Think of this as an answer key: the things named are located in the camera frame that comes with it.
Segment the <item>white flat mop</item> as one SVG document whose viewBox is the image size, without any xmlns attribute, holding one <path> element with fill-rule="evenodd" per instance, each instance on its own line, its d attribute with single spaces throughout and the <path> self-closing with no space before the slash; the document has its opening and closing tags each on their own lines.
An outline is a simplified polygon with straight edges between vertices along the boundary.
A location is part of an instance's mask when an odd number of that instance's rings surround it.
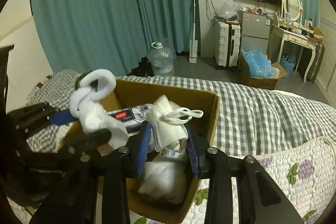
<svg viewBox="0 0 336 224">
<path fill-rule="evenodd" d="M 190 40 L 190 51 L 189 51 L 189 63 L 196 64 L 198 59 L 198 41 L 196 40 L 196 22 L 195 22 L 195 12 L 196 12 L 196 1 L 193 0 L 193 34 Z"/>
</svg>

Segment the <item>white socks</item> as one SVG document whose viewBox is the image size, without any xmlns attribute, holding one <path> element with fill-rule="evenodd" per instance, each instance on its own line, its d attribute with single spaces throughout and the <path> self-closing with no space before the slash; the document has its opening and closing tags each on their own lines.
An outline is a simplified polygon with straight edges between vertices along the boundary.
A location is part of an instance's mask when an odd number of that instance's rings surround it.
<svg viewBox="0 0 336 224">
<path fill-rule="evenodd" d="M 114 91 L 116 77 L 106 69 L 97 69 L 80 75 L 75 81 L 75 91 L 70 97 L 70 113 L 77 118 L 85 134 L 108 129 L 108 144 L 113 149 L 125 146 L 129 135 L 125 125 L 113 118 L 100 101 Z"/>
</svg>

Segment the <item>white oval vanity mirror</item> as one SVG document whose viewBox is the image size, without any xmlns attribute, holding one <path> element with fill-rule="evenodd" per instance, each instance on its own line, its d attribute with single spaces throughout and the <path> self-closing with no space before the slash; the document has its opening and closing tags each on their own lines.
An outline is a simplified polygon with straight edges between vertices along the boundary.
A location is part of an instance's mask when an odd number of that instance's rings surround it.
<svg viewBox="0 0 336 224">
<path fill-rule="evenodd" d="M 291 21 L 296 22 L 302 15 L 302 1 L 301 0 L 282 0 L 282 15 L 285 20 L 291 16 Z"/>
</svg>

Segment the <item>grey checkered bed sheet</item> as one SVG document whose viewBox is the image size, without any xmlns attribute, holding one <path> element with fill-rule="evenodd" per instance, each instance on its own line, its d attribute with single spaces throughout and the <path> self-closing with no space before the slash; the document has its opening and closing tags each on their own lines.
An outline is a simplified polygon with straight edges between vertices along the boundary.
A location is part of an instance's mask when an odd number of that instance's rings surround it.
<svg viewBox="0 0 336 224">
<path fill-rule="evenodd" d="M 27 105 L 48 102 L 69 108 L 80 73 L 64 70 L 47 76 L 28 96 Z M 214 92 L 221 98 L 215 146 L 227 155 L 263 155 L 298 147 L 317 137 L 335 145 L 335 109 L 322 102 L 220 81 L 181 77 L 118 77 L 119 80 Z M 57 152 L 70 126 L 48 126 L 27 139 L 33 152 Z"/>
</svg>

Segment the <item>silver mini fridge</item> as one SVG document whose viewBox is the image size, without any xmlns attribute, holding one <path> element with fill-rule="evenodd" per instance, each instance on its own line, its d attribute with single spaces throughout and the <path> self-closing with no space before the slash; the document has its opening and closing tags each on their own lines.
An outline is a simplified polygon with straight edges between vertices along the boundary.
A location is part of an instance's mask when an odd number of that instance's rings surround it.
<svg viewBox="0 0 336 224">
<path fill-rule="evenodd" d="M 240 49 L 244 51 L 261 50 L 266 54 L 269 40 L 270 17 L 239 11 L 241 27 Z"/>
</svg>

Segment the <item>large floral tissue pack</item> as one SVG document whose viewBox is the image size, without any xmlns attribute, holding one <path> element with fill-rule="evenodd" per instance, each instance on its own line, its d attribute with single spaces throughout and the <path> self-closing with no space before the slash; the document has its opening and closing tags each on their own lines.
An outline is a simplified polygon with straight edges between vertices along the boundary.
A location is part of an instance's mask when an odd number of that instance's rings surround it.
<svg viewBox="0 0 336 224">
<path fill-rule="evenodd" d="M 146 113 L 152 108 L 152 104 L 147 103 L 131 108 L 109 111 L 108 115 L 123 123 L 128 134 L 138 132 L 141 124 L 146 121 Z"/>
</svg>

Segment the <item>white suitcase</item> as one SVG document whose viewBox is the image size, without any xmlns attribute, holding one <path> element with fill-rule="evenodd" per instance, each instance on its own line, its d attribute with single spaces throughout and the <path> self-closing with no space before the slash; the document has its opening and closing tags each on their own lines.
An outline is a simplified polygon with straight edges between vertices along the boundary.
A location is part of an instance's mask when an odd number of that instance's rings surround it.
<svg viewBox="0 0 336 224">
<path fill-rule="evenodd" d="M 215 23 L 214 51 L 217 65 L 236 67 L 240 52 L 240 24 Z"/>
</svg>

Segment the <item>white cloth bag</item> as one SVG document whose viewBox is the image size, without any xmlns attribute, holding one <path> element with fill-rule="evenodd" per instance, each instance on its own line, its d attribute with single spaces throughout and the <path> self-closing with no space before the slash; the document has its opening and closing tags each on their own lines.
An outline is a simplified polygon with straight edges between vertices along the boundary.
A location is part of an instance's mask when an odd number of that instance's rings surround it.
<svg viewBox="0 0 336 224">
<path fill-rule="evenodd" d="M 146 198 L 181 203 L 187 192 L 186 165 L 189 135 L 186 124 L 202 118 L 202 110 L 191 110 L 160 96 L 146 113 L 152 126 L 153 145 L 157 156 L 145 163 L 138 192 Z"/>
</svg>

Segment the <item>clear plastic bag pile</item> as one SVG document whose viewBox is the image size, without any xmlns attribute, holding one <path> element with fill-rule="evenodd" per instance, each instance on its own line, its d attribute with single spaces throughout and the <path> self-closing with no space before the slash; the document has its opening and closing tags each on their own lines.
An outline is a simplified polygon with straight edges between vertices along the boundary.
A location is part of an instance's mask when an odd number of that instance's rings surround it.
<svg viewBox="0 0 336 224">
<path fill-rule="evenodd" d="M 222 7 L 220 8 L 219 15 L 225 19 L 228 20 L 229 18 L 232 18 L 235 16 L 241 8 L 240 2 L 235 1 L 228 1 L 224 2 Z"/>
</svg>

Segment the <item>box of blue bags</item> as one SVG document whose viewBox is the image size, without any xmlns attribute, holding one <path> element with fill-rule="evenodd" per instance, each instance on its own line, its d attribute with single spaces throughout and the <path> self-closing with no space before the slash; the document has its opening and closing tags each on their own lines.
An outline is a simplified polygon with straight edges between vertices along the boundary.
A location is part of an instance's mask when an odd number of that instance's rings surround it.
<svg viewBox="0 0 336 224">
<path fill-rule="evenodd" d="M 240 51 L 240 82 L 258 89 L 275 90 L 279 79 L 288 73 L 280 63 L 272 63 L 261 50 Z"/>
</svg>

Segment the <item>dark striped suitcase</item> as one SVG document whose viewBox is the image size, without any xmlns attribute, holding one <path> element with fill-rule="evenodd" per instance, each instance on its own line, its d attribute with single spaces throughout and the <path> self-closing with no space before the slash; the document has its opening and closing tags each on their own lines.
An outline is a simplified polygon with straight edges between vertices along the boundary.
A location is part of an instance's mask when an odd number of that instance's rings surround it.
<svg viewBox="0 0 336 224">
<path fill-rule="evenodd" d="M 324 53 L 325 53 L 325 46 L 322 43 L 318 43 L 315 48 L 315 58 L 313 60 L 312 65 L 309 68 L 306 78 L 309 82 L 312 83 L 315 82 L 319 69 L 321 67 Z"/>
</svg>

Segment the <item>white dressing table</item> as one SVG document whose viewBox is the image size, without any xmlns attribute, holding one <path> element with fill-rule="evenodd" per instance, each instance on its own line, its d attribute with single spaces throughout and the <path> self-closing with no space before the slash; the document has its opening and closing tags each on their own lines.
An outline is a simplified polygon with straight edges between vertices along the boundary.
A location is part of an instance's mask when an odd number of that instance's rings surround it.
<svg viewBox="0 0 336 224">
<path fill-rule="evenodd" d="M 272 24 L 270 26 L 266 53 L 272 61 L 276 62 L 280 61 L 284 50 L 286 50 L 288 53 L 291 52 L 294 55 L 297 55 L 297 61 L 295 64 L 295 71 L 297 71 L 302 59 L 303 50 L 309 50 L 311 57 L 303 75 L 303 82 L 306 83 L 309 69 L 311 68 L 315 59 L 316 46 L 317 43 L 309 40 L 306 36 L 284 30 L 283 28 Z"/>
</svg>

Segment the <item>blue plastic basket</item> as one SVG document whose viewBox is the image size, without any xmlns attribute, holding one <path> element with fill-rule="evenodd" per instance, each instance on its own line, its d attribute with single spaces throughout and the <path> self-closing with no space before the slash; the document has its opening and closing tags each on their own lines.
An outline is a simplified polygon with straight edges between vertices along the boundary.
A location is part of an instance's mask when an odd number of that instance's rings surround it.
<svg viewBox="0 0 336 224">
<path fill-rule="evenodd" d="M 296 59 L 294 54 L 283 53 L 281 55 L 280 65 L 286 71 L 286 75 L 284 76 L 285 79 L 288 79 L 291 76 L 295 63 Z"/>
</svg>

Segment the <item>small blue tissue pack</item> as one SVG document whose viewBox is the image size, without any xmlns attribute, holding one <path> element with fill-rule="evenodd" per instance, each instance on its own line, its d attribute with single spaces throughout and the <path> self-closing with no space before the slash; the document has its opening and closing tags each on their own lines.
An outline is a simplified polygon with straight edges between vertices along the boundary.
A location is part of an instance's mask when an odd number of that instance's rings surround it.
<svg viewBox="0 0 336 224">
<path fill-rule="evenodd" d="M 186 152 L 186 149 L 183 149 L 181 152 L 174 151 L 172 149 L 163 149 L 159 153 L 162 157 L 169 159 L 169 160 L 174 160 L 174 161 L 188 161 L 188 155 Z"/>
</svg>

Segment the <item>large teal curtain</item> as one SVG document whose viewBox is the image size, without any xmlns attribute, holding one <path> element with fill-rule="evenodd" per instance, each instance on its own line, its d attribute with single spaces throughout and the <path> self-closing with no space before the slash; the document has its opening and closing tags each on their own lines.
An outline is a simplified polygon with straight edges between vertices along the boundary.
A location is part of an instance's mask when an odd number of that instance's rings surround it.
<svg viewBox="0 0 336 224">
<path fill-rule="evenodd" d="M 53 71 L 130 73 L 153 42 L 176 53 L 192 37 L 193 0 L 30 0 Z"/>
</svg>

